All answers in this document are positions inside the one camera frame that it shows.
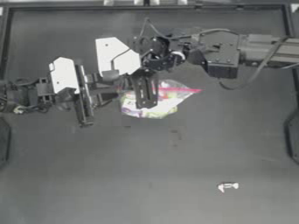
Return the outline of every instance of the black table surface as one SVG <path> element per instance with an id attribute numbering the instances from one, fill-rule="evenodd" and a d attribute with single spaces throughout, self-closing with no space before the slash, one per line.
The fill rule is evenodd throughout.
<path id="1" fill-rule="evenodd" d="M 163 32 L 226 27 L 285 35 L 282 12 L 19 11 L 6 78 L 47 75 L 58 56 L 98 70 L 95 39 L 137 35 L 145 17 Z M 242 82 L 253 72 L 241 68 Z M 293 223 L 299 167 L 286 155 L 284 124 L 296 110 L 290 71 L 266 69 L 250 87 L 221 88 L 189 64 L 162 77 L 202 88 L 163 120 L 121 115 L 115 102 L 82 129 L 75 112 L 9 115 L 14 139 L 0 171 L 0 223 Z M 240 182 L 225 194 L 218 184 Z"/>

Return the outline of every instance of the black frame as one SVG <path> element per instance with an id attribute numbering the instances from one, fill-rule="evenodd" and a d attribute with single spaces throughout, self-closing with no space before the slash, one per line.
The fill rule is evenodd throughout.
<path id="1" fill-rule="evenodd" d="M 296 36 L 296 27 L 293 20 L 293 12 L 290 3 L 228 3 L 228 4 L 212 4 L 212 3 L 197 3 L 190 1 L 189 5 L 175 5 L 171 2 L 165 5 L 151 6 L 150 1 L 145 0 L 145 5 L 135 6 L 134 1 L 117 2 L 114 6 L 105 6 L 105 2 L 77 2 L 77 3 L 5 3 L 3 4 L 3 18 L 0 19 L 0 79 L 6 77 L 6 62 L 9 59 L 9 48 L 10 48 L 10 34 L 13 25 L 13 16 L 15 11 L 81 11 L 81 10 L 179 10 L 179 9 L 196 9 L 204 11 L 217 10 L 281 10 L 284 13 L 285 21 L 285 34 L 290 37 Z M 299 105 L 299 73 L 297 69 L 293 69 L 294 74 L 294 88 L 297 93 L 297 104 Z"/>

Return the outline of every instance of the cable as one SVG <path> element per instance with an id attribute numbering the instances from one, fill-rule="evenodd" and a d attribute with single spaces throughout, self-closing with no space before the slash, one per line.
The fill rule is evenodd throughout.
<path id="1" fill-rule="evenodd" d="M 281 38 L 276 42 L 276 44 L 274 44 L 273 48 L 270 49 L 262 63 L 260 64 L 260 66 L 257 68 L 257 71 L 253 73 L 253 75 L 250 76 L 250 78 L 248 79 L 248 81 L 244 84 L 241 84 L 238 87 L 229 87 L 226 84 L 224 84 L 222 81 L 220 81 L 220 85 L 224 88 L 226 88 L 228 90 L 237 90 L 237 89 L 242 89 L 244 87 L 246 87 L 258 78 L 262 69 L 266 67 L 268 62 L 272 60 L 272 58 L 273 58 L 274 54 L 277 53 L 277 50 L 280 49 L 281 45 L 286 42 L 286 39 L 288 39 L 288 37 Z"/>
<path id="2" fill-rule="evenodd" d="M 18 82 L 21 82 L 21 81 L 27 81 L 27 79 L 19 79 L 19 80 L 17 80 L 15 85 L 17 85 L 18 87 L 26 87 L 26 86 L 29 87 L 29 86 L 34 85 L 39 80 L 35 80 L 35 81 L 27 81 L 27 82 L 25 82 L 25 83 L 18 84 Z"/>
<path id="3" fill-rule="evenodd" d="M 145 19 L 145 24 L 143 24 L 143 28 L 142 28 L 142 31 L 141 31 L 141 34 L 139 34 L 139 38 L 143 37 L 143 34 L 145 34 L 145 31 L 146 31 L 146 25 L 150 24 L 150 27 L 153 28 L 154 32 L 165 39 L 169 39 L 169 40 L 174 40 L 174 39 L 187 39 L 190 38 L 193 35 L 182 35 L 182 36 L 178 36 L 178 37 L 167 37 L 157 28 L 155 28 L 155 25 L 153 24 L 150 18 L 147 17 Z M 237 35 L 240 35 L 237 32 L 229 30 L 229 29 L 222 29 L 222 28 L 216 28 L 216 29 L 210 29 L 210 30 L 206 30 L 206 31 L 202 31 L 200 34 L 204 35 L 204 34 L 208 34 L 208 33 L 213 33 L 213 32 L 229 32 L 229 33 L 234 33 Z"/>
<path id="4" fill-rule="evenodd" d="M 142 28 L 142 31 L 141 31 L 141 34 L 139 34 L 139 38 L 142 38 L 143 35 L 145 35 L 147 24 L 150 24 L 150 27 L 153 28 L 154 32 L 165 39 L 173 40 L 173 39 L 183 39 L 183 38 L 190 38 L 192 37 L 192 35 L 185 35 L 185 36 L 179 36 L 179 37 L 167 37 L 162 32 L 159 32 L 159 30 L 155 28 L 155 25 L 153 24 L 150 18 L 147 17 L 145 19 L 145 24 L 143 24 L 143 28 Z"/>
<path id="5" fill-rule="evenodd" d="M 290 69 L 290 68 L 296 68 L 296 67 L 299 67 L 299 63 L 296 63 L 290 66 L 284 66 L 284 67 L 281 67 L 281 69 Z"/>
<path id="6" fill-rule="evenodd" d="M 129 51 L 131 50 L 131 48 L 129 47 L 113 60 L 111 60 L 111 67 L 113 70 L 115 70 L 115 59 L 122 56 L 123 54 L 126 54 Z"/>

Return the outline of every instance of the screw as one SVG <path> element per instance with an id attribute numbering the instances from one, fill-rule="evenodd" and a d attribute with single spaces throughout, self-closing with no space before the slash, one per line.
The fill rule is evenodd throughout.
<path id="1" fill-rule="evenodd" d="M 225 189 L 236 188 L 240 189 L 240 183 L 222 183 L 220 184 L 220 190 L 225 193 Z"/>

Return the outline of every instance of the black tray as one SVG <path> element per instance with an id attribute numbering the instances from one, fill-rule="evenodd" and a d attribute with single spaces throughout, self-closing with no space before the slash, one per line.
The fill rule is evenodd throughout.
<path id="1" fill-rule="evenodd" d="M 293 36 L 290 15 L 285 4 L 7 5 L 2 75 L 42 77 L 58 56 L 82 59 L 95 72 L 95 38 L 113 33 L 127 41 L 145 17 L 163 32 L 198 25 Z M 248 72 L 242 68 L 241 76 Z M 286 155 L 284 129 L 297 109 L 297 72 L 266 69 L 237 92 L 187 64 L 162 76 L 204 89 L 163 120 L 122 116 L 118 103 L 97 113 L 89 129 L 75 112 L 58 109 L 6 116 L 14 133 L 13 163 L 0 172 L 6 224 L 297 221 L 290 201 L 298 197 L 298 166 Z M 225 197 L 222 181 L 241 183 Z"/>

